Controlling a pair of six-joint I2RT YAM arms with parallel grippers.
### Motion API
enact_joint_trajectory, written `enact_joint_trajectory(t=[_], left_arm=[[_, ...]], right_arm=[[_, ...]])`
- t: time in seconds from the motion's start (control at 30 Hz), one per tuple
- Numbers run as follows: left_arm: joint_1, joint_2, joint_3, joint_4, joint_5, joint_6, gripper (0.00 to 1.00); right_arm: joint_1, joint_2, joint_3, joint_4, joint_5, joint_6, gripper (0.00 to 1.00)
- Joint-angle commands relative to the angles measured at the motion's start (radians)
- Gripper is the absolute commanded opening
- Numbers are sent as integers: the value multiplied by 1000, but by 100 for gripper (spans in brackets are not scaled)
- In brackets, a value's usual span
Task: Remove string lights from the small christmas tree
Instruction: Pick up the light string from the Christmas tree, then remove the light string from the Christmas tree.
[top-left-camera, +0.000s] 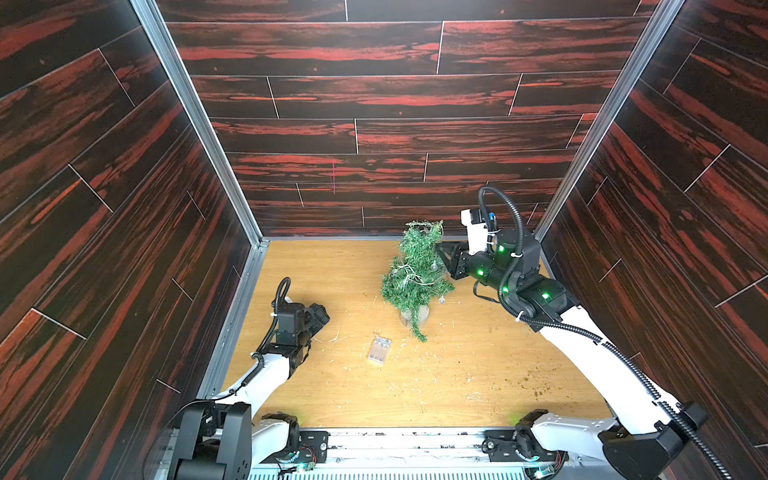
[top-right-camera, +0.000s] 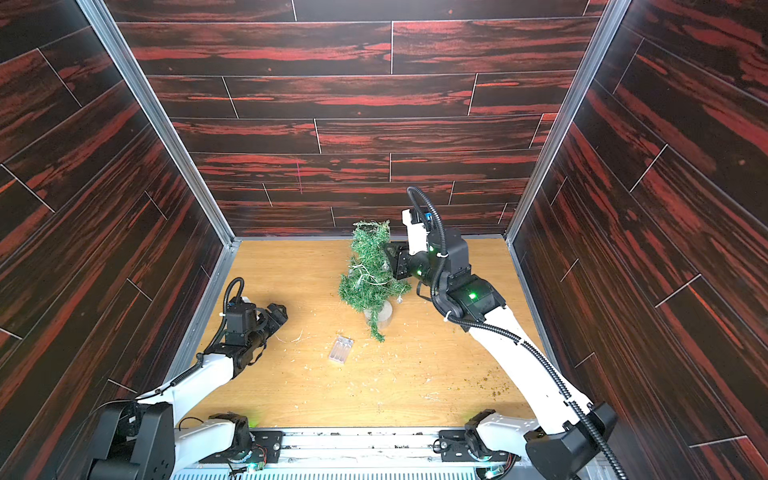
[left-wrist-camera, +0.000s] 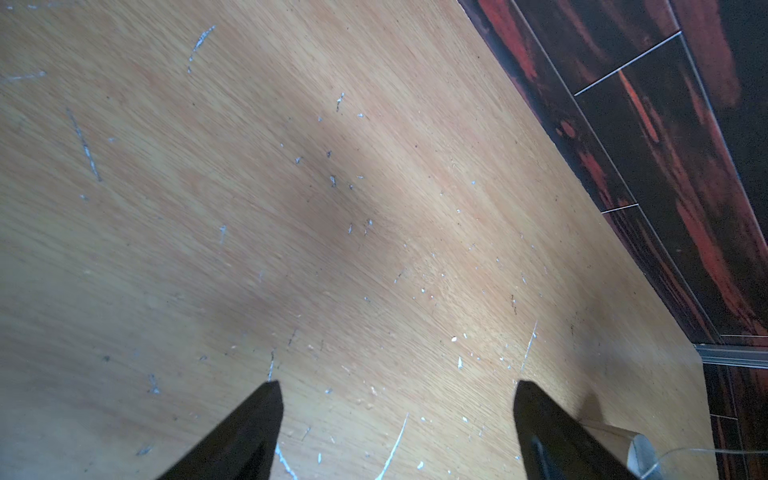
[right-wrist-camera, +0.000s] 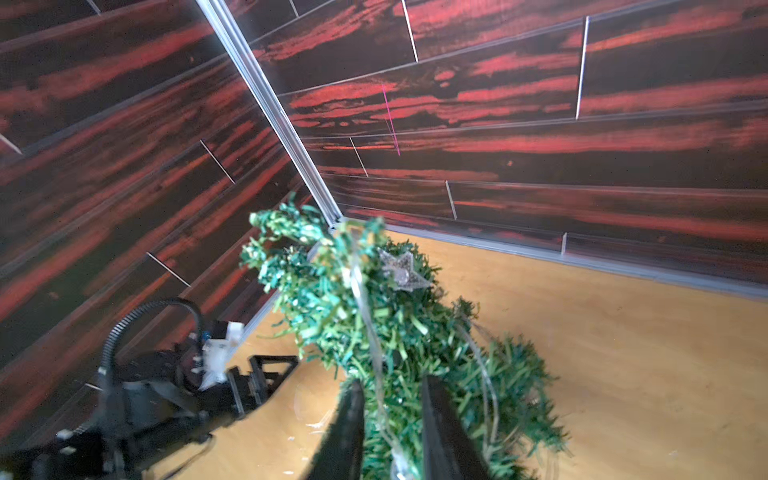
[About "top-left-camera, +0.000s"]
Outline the small green christmas tree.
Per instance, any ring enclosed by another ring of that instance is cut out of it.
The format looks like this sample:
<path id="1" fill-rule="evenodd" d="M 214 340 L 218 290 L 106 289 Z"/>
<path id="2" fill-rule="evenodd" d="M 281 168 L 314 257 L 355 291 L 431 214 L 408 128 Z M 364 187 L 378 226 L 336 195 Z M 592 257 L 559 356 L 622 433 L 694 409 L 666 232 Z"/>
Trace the small green christmas tree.
<path id="1" fill-rule="evenodd" d="M 420 342 L 427 341 L 420 326 L 420 309 L 454 290 L 437 252 L 437 244 L 442 240 L 442 221 L 407 223 L 398 254 L 382 277 L 383 299 L 405 316 L 408 329 Z"/>

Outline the white string lights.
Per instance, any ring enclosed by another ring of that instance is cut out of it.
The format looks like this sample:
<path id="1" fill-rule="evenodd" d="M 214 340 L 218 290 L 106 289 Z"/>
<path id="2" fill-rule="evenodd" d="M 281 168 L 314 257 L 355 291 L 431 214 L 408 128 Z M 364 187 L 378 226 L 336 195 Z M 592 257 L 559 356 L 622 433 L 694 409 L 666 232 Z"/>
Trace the white string lights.
<path id="1" fill-rule="evenodd" d="M 434 251 L 406 256 L 393 261 L 389 272 L 391 301 L 398 308 L 415 308 L 444 297 L 454 290 L 445 267 Z"/>

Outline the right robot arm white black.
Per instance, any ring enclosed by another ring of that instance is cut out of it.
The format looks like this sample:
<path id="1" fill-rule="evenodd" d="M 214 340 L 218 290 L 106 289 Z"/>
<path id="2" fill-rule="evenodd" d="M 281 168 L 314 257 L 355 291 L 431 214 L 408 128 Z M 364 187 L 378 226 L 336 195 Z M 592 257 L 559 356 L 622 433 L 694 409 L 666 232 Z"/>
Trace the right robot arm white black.
<path id="1" fill-rule="evenodd" d="M 541 274 L 539 243 L 528 233 L 502 230 L 482 250 L 480 237 L 436 246 L 452 279 L 473 278 L 496 291 L 496 302 L 560 350 L 602 395 L 605 419 L 564 417 L 536 409 L 511 433 L 490 431 L 482 444 L 491 460 L 518 457 L 536 464 L 531 479 L 551 478 L 567 458 L 608 464 L 624 479 L 657 478 L 688 446 L 707 446 L 698 435 L 706 412 L 681 403 L 651 380 L 609 340 L 579 300 Z"/>

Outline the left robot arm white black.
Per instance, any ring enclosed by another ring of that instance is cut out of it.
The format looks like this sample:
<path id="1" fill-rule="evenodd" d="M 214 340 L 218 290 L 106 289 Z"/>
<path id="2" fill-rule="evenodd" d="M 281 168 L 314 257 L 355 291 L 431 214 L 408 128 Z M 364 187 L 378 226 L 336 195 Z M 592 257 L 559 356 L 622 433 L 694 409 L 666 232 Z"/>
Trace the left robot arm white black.
<path id="1" fill-rule="evenodd" d="M 180 429 L 169 479 L 247 479 L 267 460 L 295 464 L 311 451 L 301 445 L 296 417 L 258 410 L 308 357 L 312 338 L 330 321 L 324 306 L 273 302 L 272 325 L 252 354 L 254 365 L 226 391 L 198 399 L 179 412 Z"/>

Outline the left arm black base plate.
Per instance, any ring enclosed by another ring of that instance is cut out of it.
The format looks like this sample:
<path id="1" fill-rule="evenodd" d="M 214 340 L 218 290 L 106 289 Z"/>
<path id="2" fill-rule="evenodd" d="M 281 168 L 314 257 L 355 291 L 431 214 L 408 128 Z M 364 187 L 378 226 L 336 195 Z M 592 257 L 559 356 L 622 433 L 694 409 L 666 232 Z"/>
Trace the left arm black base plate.
<path id="1" fill-rule="evenodd" d="M 327 460 L 330 433 L 323 430 L 301 429 L 289 438 L 287 446 L 268 456 L 261 464 L 322 464 Z"/>

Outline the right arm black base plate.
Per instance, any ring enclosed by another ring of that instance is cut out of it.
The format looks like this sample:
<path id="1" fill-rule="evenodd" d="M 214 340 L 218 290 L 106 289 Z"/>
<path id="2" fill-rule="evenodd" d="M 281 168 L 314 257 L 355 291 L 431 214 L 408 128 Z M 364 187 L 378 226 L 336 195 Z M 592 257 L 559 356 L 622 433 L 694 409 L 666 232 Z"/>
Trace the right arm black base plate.
<path id="1" fill-rule="evenodd" d="M 544 449 L 528 430 L 485 430 L 481 450 L 491 462 L 544 462 L 562 464 L 565 451 Z"/>

